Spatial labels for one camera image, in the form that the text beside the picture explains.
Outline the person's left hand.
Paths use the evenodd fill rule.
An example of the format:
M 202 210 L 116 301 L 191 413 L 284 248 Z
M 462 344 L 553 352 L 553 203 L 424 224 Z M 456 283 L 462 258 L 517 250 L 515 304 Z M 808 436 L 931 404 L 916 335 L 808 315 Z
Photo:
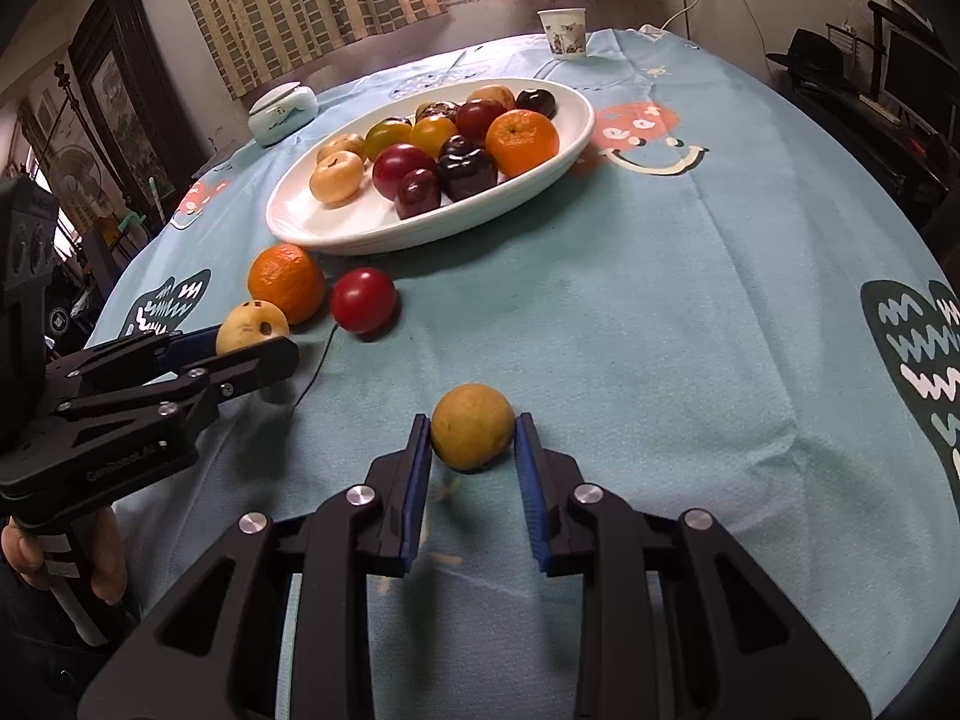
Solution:
M 49 588 L 41 544 L 26 535 L 14 520 L 3 527 L 2 551 L 14 572 L 18 572 L 28 585 L 39 590 Z M 116 512 L 112 507 L 101 509 L 94 520 L 91 561 L 94 594 L 108 605 L 117 605 L 127 590 L 127 564 Z

